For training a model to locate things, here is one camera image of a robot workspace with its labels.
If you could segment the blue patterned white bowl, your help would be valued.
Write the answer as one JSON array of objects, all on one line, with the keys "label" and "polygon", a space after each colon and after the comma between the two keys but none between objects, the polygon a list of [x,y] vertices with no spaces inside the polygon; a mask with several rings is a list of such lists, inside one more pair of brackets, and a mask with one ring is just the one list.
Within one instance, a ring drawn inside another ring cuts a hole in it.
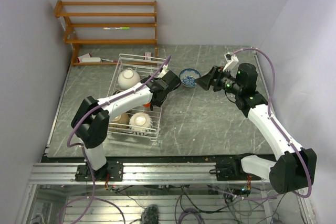
[{"label": "blue patterned white bowl", "polygon": [[196,69],[193,68],[183,69],[179,74],[179,78],[182,85],[188,88],[196,87],[197,84],[195,80],[200,77],[201,74]]}]

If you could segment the white bowl with leaf pattern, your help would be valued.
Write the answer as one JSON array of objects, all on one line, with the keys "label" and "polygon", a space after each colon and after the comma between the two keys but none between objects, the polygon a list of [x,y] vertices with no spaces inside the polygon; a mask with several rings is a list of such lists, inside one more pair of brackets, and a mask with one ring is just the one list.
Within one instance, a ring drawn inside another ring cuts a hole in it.
[{"label": "white bowl with leaf pattern", "polygon": [[131,116],[129,128],[133,134],[145,136],[153,129],[153,121],[147,113],[139,112]]}]

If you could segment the beige brown ceramic bowl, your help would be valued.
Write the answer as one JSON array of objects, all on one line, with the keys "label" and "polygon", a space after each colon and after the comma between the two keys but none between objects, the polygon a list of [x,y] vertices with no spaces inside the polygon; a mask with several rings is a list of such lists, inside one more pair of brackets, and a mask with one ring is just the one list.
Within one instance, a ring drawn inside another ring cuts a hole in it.
[{"label": "beige brown ceramic bowl", "polygon": [[122,113],[115,117],[109,123],[109,130],[121,132],[129,127],[129,116],[127,113]]}]

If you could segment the black glazed patterned bowl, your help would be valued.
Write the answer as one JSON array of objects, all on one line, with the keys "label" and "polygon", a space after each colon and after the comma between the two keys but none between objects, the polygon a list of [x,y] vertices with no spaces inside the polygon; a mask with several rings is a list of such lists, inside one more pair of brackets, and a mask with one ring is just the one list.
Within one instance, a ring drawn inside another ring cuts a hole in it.
[{"label": "black glazed patterned bowl", "polygon": [[121,90],[121,89],[116,90],[116,91],[113,93],[113,95],[119,94],[119,93],[121,93],[121,92],[123,92],[123,90]]}]

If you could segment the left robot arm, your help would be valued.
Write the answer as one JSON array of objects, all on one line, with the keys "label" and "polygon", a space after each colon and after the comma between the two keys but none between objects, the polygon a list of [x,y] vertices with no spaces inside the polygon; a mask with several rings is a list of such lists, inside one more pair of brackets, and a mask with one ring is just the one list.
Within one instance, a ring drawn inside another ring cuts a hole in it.
[{"label": "left robot arm", "polygon": [[180,85],[179,77],[169,70],[158,77],[148,76],[133,87],[110,97],[86,97],[72,119],[67,146],[79,145],[89,166],[88,174],[94,180],[104,179],[108,162],[103,142],[107,137],[109,123],[122,113],[143,104],[160,107],[167,95]]}]

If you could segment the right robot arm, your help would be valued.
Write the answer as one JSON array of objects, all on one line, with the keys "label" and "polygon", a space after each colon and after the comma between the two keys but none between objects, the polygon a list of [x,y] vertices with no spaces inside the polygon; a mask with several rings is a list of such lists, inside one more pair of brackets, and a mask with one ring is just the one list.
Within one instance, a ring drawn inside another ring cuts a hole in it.
[{"label": "right robot arm", "polygon": [[249,174],[266,179],[279,194],[297,194],[300,189],[306,188],[303,197],[308,198],[312,191],[317,155],[313,149],[303,148],[280,124],[271,112],[270,100],[256,90],[257,78],[254,65],[241,63],[235,77],[223,67],[213,66],[195,82],[203,90],[223,90],[233,94],[237,108],[261,132],[276,159],[272,162],[248,154],[231,167],[232,175],[239,180]]}]

